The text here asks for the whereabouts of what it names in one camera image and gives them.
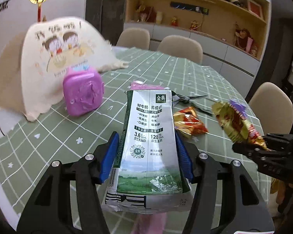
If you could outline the pink square toy box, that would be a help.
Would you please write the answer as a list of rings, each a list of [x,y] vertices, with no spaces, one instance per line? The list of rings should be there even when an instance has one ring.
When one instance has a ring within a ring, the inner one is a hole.
[[[63,79],[63,94],[70,116],[81,116],[103,102],[104,83],[97,70],[68,69]]]

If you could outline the grey foil wrapper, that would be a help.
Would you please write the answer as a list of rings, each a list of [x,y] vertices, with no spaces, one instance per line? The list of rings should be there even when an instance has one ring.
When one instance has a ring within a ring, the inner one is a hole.
[[[191,107],[195,108],[201,113],[204,113],[208,116],[213,116],[212,112],[207,110],[207,109],[202,109],[198,104],[195,103],[195,100],[201,99],[201,98],[206,98],[207,95],[202,95],[202,96],[185,96],[181,94],[177,94],[175,92],[172,92],[172,101],[173,104],[189,104]]]

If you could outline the purple toy carriage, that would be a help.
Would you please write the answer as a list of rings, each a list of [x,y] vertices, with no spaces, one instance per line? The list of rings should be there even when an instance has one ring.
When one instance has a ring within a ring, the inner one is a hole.
[[[246,113],[246,106],[243,104],[238,103],[235,99],[230,99],[229,103],[236,108],[236,110],[240,113]]]

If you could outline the green checked tablecloth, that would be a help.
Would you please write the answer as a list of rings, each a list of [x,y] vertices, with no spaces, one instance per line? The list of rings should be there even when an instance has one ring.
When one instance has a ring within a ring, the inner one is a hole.
[[[273,233],[270,182],[230,156],[265,147],[260,120],[227,79],[185,58],[86,45],[0,58],[0,107],[25,119],[0,139],[0,182],[17,233]],[[170,222],[163,213],[175,212]]]

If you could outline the wooden shelf cabinet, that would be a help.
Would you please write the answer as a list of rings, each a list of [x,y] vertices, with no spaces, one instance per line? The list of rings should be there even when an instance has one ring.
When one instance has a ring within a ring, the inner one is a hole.
[[[271,0],[261,5],[264,19],[248,11],[247,0],[126,0],[124,27],[149,31],[151,50],[169,35],[199,42],[203,63],[246,96],[263,59],[271,21]]]

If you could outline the red gold snack packet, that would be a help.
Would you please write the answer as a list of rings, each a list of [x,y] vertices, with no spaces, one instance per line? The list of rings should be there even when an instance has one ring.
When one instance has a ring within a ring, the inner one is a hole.
[[[187,107],[173,114],[175,129],[185,136],[194,136],[208,133],[205,124],[198,119],[195,109]]]

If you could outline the green milk carton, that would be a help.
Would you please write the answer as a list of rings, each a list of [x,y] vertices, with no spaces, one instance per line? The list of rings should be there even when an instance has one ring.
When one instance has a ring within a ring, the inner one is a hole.
[[[193,194],[179,167],[170,90],[130,90],[102,207],[155,214],[188,211]]]

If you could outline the gold candy wrapper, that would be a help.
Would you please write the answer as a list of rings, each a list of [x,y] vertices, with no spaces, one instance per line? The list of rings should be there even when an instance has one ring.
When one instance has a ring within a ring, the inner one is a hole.
[[[233,143],[256,144],[268,151],[264,138],[248,121],[247,115],[240,113],[230,103],[219,101],[212,105],[212,112]]]

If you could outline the cream folding food cover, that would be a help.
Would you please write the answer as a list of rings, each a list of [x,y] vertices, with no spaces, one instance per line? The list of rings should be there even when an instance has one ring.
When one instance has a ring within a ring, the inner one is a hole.
[[[15,36],[0,56],[0,108],[35,121],[64,100],[63,79],[68,69],[93,68],[101,74],[127,66],[81,18],[36,23],[25,34]]]

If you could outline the beige chair far left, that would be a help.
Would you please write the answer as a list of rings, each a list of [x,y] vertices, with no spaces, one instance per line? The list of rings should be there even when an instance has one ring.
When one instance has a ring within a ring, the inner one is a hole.
[[[127,28],[121,34],[116,43],[117,47],[139,48],[148,50],[150,45],[149,31],[143,28]]]

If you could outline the red framed picture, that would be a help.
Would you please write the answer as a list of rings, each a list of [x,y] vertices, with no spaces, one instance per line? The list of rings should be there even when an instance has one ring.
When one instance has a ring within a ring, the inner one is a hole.
[[[253,0],[247,0],[247,7],[248,11],[251,14],[257,16],[258,18],[261,18],[262,20],[264,19],[263,9],[260,4]]]

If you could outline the pink plastic spoon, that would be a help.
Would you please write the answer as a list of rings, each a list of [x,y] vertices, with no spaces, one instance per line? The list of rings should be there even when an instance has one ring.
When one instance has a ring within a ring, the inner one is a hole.
[[[148,85],[142,81],[135,80],[130,85],[131,90],[164,90],[162,86]]]

